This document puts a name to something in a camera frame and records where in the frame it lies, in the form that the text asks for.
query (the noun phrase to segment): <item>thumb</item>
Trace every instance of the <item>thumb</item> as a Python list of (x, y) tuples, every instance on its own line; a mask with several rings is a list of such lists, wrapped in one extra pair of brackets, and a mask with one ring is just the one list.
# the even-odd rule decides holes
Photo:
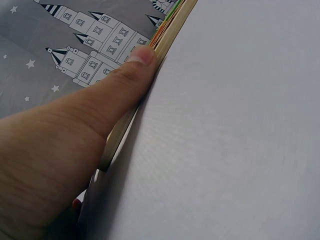
[(93, 86), (62, 97), (50, 111), (64, 112), (84, 122), (106, 138), (115, 123), (147, 92), (154, 77), (157, 58), (149, 46), (136, 48), (126, 63)]

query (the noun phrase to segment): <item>star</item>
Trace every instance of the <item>star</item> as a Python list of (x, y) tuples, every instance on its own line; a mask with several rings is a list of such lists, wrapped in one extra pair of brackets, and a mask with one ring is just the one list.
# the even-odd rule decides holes
[(56, 91), (59, 91), (59, 86), (53, 85), (53, 88), (51, 90), (55, 93)]
[(36, 60), (33, 60), (33, 61), (31, 59), (29, 60), (29, 63), (26, 64), (28, 66), (28, 69), (35, 67), (35, 65), (34, 65), (35, 61)]
[(15, 12), (17, 12), (17, 7), (18, 6), (13, 6), (13, 8), (10, 9), (11, 14), (14, 14)]

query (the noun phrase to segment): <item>skin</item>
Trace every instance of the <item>skin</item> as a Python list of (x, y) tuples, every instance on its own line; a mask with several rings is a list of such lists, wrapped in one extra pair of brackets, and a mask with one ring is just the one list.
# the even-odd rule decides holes
[(86, 188), (121, 116), (147, 92), (156, 55), (145, 46), (91, 87), (0, 119), (0, 239), (41, 239), (59, 216), (77, 217)]

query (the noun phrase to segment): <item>tower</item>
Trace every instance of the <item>tower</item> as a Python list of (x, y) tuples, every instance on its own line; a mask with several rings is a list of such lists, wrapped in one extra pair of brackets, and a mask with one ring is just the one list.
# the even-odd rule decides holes
[(176, 3), (172, 0), (149, 0), (153, 7), (159, 10), (161, 13), (168, 15), (175, 7)]
[(150, 16), (150, 15), (146, 15), (146, 16), (156, 28), (159, 28), (160, 25), (164, 22), (160, 17)]
[(73, 78), (73, 82), (88, 87), (105, 78), (112, 70), (119, 67), (103, 55), (92, 51), (86, 54), (76, 48), (46, 48), (51, 54), (55, 68)]
[(89, 16), (63, 5), (40, 5), (55, 19), (79, 32), (75, 36), (82, 44), (93, 48), (118, 66), (128, 59), (133, 49), (150, 42), (145, 36), (107, 14), (90, 11)]

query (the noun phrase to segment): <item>gray background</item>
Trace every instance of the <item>gray background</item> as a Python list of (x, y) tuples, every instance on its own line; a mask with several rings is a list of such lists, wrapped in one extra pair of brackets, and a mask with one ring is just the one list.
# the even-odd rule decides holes
[(317, 0), (199, 0), (83, 238), (320, 239), (319, 90)]
[[(87, 15), (88, 11), (106, 13), (149, 39), (156, 28), (146, 14), (165, 17), (149, 0), (41, 0), (40, 3), (65, 5)], [(12, 14), (13, 6), (18, 8)], [(89, 54), (92, 49), (81, 44), (73, 33), (76, 31), (33, 0), (0, 1), (0, 118), (82, 88), (55, 69), (51, 55), (45, 50), (72, 46)], [(30, 59), (35, 63), (28, 69)], [(59, 91), (51, 90), (54, 85), (59, 86)]]

